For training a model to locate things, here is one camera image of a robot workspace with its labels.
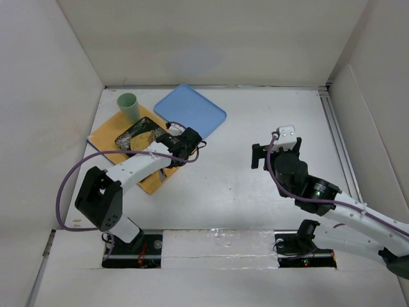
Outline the metal tongs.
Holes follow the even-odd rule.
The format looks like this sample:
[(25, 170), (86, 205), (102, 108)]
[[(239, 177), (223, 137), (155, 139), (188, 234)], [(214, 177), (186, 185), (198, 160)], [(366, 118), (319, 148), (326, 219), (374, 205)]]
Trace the metal tongs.
[(165, 182), (167, 180), (167, 173), (165, 169), (158, 170), (158, 179), (160, 182)]

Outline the toasted bread slice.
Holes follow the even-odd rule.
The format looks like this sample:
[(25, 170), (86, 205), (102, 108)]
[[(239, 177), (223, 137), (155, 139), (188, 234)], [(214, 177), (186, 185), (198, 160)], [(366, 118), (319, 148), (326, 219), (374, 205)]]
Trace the toasted bread slice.
[(143, 132), (134, 136), (130, 140), (130, 149), (133, 151), (142, 151), (148, 148), (154, 142), (155, 136), (152, 131)]

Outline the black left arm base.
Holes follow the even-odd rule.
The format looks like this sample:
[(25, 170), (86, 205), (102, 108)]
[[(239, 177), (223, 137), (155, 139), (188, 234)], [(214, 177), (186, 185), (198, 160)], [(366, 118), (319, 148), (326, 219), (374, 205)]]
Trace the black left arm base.
[(145, 233), (136, 248), (119, 238), (102, 234), (104, 253), (102, 267), (106, 269), (159, 269), (161, 268), (163, 233)]

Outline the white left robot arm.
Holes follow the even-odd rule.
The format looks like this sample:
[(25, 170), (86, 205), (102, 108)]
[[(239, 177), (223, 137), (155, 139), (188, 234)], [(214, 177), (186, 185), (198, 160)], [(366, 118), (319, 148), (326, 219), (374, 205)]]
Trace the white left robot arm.
[(147, 149), (133, 153), (113, 167), (105, 170), (92, 167), (81, 184), (75, 208), (100, 232), (114, 235), (115, 241), (137, 251), (143, 244), (144, 232), (123, 214), (124, 194), (157, 171), (188, 163), (200, 142), (201, 136), (191, 128), (176, 136), (166, 132)]

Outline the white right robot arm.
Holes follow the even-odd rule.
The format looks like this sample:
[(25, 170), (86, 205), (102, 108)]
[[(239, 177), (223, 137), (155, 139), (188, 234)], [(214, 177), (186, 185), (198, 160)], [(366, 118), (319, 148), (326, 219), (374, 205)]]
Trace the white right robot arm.
[(305, 219), (290, 242), (292, 258), (317, 249), (338, 249), (384, 265), (408, 279), (408, 224), (397, 221), (354, 200), (340, 188), (308, 173), (301, 161), (300, 137), (283, 142), (278, 133), (268, 145), (252, 145), (251, 167), (269, 172), (279, 195), (291, 198), (301, 210), (335, 222), (331, 228)]

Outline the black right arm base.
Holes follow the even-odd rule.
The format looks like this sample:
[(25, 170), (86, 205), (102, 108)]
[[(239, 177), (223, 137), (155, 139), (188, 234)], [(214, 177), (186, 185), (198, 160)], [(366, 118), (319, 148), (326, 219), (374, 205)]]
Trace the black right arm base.
[(313, 242), (319, 222), (305, 219), (297, 230), (275, 230), (272, 249), (280, 269), (337, 268), (334, 251), (320, 249)]

